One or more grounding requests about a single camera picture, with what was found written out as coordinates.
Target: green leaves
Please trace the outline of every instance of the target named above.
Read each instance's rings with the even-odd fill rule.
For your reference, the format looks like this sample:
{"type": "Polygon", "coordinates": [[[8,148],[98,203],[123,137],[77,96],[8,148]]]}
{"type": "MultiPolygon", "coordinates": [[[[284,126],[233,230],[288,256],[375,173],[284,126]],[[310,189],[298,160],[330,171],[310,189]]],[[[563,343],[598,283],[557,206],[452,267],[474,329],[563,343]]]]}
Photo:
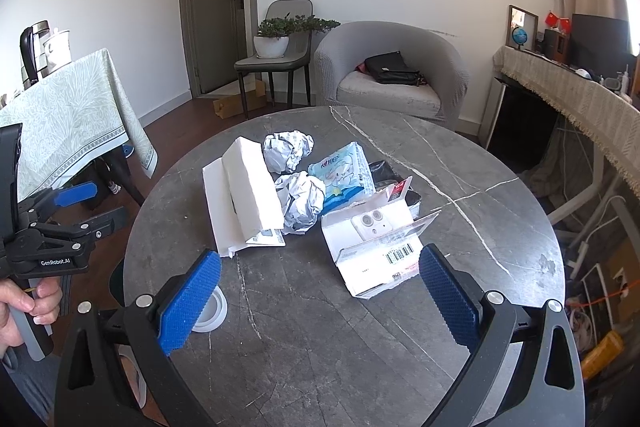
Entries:
{"type": "Polygon", "coordinates": [[[338,21],[319,19],[313,15],[296,15],[290,18],[289,14],[284,18],[276,17],[265,19],[258,26],[258,36],[267,38],[280,38],[297,32],[325,32],[340,25],[338,21]]]}

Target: white flower pot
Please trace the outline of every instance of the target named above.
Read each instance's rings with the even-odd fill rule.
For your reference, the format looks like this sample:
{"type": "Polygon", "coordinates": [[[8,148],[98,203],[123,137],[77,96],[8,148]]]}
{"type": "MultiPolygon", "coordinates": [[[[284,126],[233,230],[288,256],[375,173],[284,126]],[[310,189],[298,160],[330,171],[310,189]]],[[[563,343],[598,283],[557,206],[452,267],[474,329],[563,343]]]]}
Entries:
{"type": "Polygon", "coordinates": [[[284,57],[289,45],[289,37],[254,37],[255,51],[260,58],[284,57]]]}

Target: round table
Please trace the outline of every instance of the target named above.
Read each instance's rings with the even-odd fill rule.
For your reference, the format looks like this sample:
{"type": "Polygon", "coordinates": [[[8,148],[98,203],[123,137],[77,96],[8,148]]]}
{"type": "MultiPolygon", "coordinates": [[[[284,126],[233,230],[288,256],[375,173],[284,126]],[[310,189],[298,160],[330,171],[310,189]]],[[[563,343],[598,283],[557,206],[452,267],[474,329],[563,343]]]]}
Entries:
{"type": "MultiPolygon", "coordinates": [[[[513,303],[564,301],[556,236],[520,179],[482,148],[434,124],[385,111],[316,107],[269,114],[202,143],[162,177],[130,235],[124,282],[130,303],[155,294],[215,248],[202,168],[239,136],[300,130],[315,140],[299,169],[356,140],[367,160],[414,177],[420,215],[442,212],[422,235],[482,289],[513,303]]],[[[456,378],[468,350],[453,340],[420,277],[369,301],[351,297],[319,224],[286,247],[248,248],[222,260],[228,314],[192,333],[172,360],[224,426],[419,426],[456,378]]],[[[514,367],[518,346],[506,359],[514,367]]],[[[495,413],[500,374],[478,419],[495,413]]]]}

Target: gray pants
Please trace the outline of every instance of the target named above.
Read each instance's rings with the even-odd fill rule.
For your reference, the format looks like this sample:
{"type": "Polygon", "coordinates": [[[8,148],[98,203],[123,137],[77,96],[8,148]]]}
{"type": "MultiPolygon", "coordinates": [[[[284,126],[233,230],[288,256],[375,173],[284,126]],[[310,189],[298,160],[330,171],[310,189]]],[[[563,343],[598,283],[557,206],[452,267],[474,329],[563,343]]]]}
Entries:
{"type": "Polygon", "coordinates": [[[24,399],[34,412],[47,422],[53,411],[60,359],[49,355],[33,362],[25,346],[9,348],[2,363],[24,399]]]}

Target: human hand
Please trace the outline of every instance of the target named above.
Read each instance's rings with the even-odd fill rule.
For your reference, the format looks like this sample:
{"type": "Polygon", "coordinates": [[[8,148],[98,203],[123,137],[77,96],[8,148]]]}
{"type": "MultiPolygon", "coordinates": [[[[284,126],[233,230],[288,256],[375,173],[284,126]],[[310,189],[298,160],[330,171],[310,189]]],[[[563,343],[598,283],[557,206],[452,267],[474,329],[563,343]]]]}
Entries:
{"type": "Polygon", "coordinates": [[[9,312],[9,305],[30,314],[36,324],[53,324],[60,313],[62,289],[60,277],[42,279],[36,289],[38,299],[32,299],[10,279],[0,281],[0,356],[7,347],[24,343],[20,331],[9,312]]]}

